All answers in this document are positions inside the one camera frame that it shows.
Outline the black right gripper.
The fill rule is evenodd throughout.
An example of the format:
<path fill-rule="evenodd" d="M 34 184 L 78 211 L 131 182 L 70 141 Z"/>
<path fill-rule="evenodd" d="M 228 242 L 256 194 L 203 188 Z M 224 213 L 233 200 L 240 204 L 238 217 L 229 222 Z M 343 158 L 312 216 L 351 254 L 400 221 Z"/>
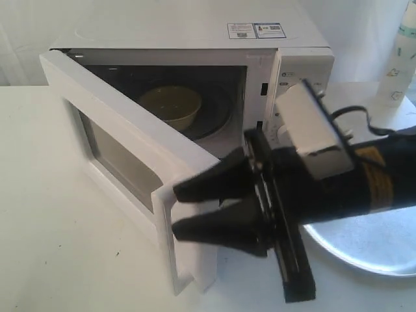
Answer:
<path fill-rule="evenodd" d="M 242 147 L 233 150 L 204 172 L 173 187 L 181 203 L 241 199 L 252 191 L 252 171 L 263 206 L 268 239 L 278 260 L 286 303 L 316 298 L 316 285 L 296 220 L 283 205 L 272 150 L 263 132 L 244 132 L 248 157 Z M 226 208 L 172 224 L 178 241 L 212 244 L 260 256 L 260 208 L 235 203 Z"/>

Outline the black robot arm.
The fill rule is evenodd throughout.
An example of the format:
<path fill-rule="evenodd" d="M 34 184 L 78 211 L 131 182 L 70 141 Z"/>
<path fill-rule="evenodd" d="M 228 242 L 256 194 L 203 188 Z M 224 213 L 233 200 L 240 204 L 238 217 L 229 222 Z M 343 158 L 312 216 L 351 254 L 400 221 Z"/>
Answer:
<path fill-rule="evenodd" d="M 391 135 L 348 147 L 353 169 L 316 180 L 292 147 L 272 149 L 258 129 L 246 146 L 178 183 L 181 203 L 233 200 L 172 224 L 179 241 L 225 246 L 266 257 L 275 251 L 288 303 L 316 297 L 300 226 L 415 205 L 415 137 Z"/>

